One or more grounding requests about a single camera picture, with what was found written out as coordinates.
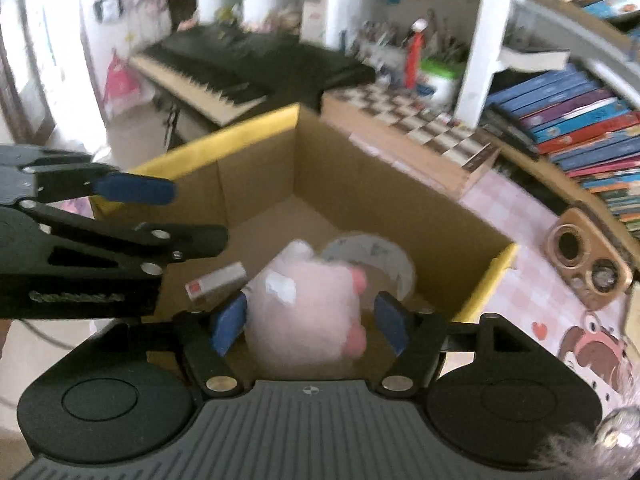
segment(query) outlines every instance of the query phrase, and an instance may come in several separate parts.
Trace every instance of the electronic keyboard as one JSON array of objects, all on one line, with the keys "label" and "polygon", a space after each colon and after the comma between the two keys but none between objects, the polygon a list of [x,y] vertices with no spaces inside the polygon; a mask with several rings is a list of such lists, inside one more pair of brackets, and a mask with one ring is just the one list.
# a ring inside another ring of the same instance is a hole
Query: electronic keyboard
[{"label": "electronic keyboard", "polygon": [[319,111],[326,90],[375,81],[371,67],[295,36],[220,25],[172,34],[129,64],[214,129],[297,102]]}]

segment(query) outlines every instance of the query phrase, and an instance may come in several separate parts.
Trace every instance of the green object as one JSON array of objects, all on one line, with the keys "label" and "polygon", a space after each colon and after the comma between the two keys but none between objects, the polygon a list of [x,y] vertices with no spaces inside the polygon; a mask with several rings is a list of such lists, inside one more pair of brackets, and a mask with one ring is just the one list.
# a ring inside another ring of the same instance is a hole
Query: green object
[{"label": "green object", "polygon": [[429,58],[420,63],[420,70],[444,79],[458,79],[465,71],[465,65],[462,63],[443,63],[437,59]]}]

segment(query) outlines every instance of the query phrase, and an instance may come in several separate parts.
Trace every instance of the white piano keys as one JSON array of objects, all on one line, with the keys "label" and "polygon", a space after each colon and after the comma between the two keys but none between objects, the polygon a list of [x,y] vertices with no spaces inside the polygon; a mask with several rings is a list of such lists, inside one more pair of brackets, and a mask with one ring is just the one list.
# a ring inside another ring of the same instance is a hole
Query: white piano keys
[{"label": "white piano keys", "polygon": [[229,124],[267,99],[264,96],[240,105],[233,104],[230,100],[222,97],[222,92],[208,89],[207,85],[202,85],[191,77],[172,70],[142,54],[131,57],[129,65],[219,126]]}]

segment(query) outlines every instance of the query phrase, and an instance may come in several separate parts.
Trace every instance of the gray ribbed surface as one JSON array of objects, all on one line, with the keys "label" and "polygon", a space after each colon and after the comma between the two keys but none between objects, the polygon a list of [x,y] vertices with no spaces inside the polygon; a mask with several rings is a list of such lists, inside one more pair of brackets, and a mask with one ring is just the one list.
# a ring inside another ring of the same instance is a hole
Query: gray ribbed surface
[{"label": "gray ribbed surface", "polygon": [[[319,391],[312,395],[309,386]],[[110,468],[40,458],[19,480],[539,480],[477,465],[440,443],[408,402],[363,381],[259,381],[238,399],[208,402],[159,452]]]}]

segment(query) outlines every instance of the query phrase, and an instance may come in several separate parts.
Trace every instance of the plush toy ear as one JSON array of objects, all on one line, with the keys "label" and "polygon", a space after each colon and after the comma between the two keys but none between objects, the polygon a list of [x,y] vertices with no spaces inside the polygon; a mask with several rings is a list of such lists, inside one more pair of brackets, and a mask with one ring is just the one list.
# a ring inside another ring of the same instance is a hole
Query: plush toy ear
[{"label": "plush toy ear", "polygon": [[360,267],[353,267],[351,275],[353,277],[353,291],[359,296],[367,290],[367,275]]},{"label": "plush toy ear", "polygon": [[342,352],[351,359],[362,357],[367,349],[367,331],[358,321],[354,321],[347,334]]}]

